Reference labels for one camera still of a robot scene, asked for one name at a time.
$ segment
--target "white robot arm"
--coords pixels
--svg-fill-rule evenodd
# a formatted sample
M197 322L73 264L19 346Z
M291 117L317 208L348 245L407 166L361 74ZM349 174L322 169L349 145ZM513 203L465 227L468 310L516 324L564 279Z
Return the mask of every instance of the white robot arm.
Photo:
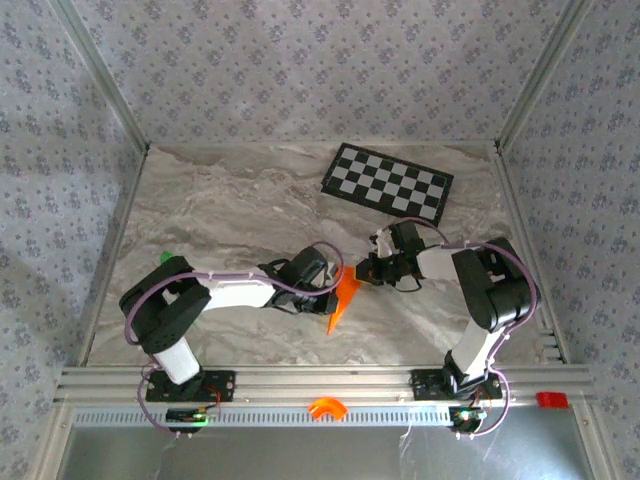
M439 245L427 248L410 222L392 225L390 234L394 248L382 232L372 238L375 252L356 267L356 278L373 285L395 286L406 276L419 282L429 277L436 264L450 263L472 321L458 344L447 352L442 379L451 396L466 398L487 380L487 360L495 353L505 329L528 314L532 305L529 284L518 267L490 248L442 250ZM517 259L505 238L492 240L487 247L506 251ZM385 256L381 257L380 252L385 252Z
M283 309L290 304L298 312L324 315L337 306L335 291L325 287L333 281L335 265L313 246L293 260L276 260L244 272L192 272L184 257L170 257L120 299L127 317L125 338L140 345L176 385L201 370L184 334L206 310L235 306Z

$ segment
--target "orange plastic piece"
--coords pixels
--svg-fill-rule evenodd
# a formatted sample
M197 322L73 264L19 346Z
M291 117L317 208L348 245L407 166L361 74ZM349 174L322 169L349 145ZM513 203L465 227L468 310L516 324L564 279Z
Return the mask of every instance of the orange plastic piece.
M338 325L340 317L342 317L342 314L351 303L351 300L353 300L353 296L360 288L360 285L362 284L356 280L356 269L353 267L345 267L344 277L336 289L336 294L338 295L338 307L336 308L335 313L332 313L329 317L327 335L333 332L336 325Z
M342 420L347 411L347 407L341 401L331 397L320 398L309 405L309 412L316 420L320 420L320 417L325 414L331 415L336 420Z

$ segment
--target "checkerboard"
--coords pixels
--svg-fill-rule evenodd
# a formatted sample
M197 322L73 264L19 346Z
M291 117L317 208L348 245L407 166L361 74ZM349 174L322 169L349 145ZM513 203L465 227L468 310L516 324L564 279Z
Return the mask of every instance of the checkerboard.
M453 175L343 143L322 192L398 217L438 225Z

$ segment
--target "patterned wallpaper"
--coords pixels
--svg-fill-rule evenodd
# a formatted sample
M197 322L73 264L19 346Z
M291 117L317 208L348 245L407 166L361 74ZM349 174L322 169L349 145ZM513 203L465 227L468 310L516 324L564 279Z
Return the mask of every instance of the patterned wallpaper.
M566 0L75 0L148 140L494 138Z
M640 478L640 4L595 3L507 160L572 357Z
M45 2L0 7L0 478L23 478L86 333L140 155Z

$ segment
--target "marble surface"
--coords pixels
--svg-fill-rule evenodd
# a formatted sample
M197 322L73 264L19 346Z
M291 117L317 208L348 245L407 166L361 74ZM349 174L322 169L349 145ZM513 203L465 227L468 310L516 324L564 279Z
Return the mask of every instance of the marble surface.
M491 163L481 150L366 146L455 176L440 224L451 240L510 236ZM205 271L292 258L320 239L335 243L348 264L365 257L369 235L391 217L320 193L337 147L152 148L88 363L146 363L145 354L124 341L118 300L158 265L163 250ZM433 232L421 234L427 244L437 242ZM362 287L331 335L328 317L236 307L202 314L187 338L205 365L440 364L468 321L457 282L435 272L418 293ZM531 322L498 360L535 363L541 351Z

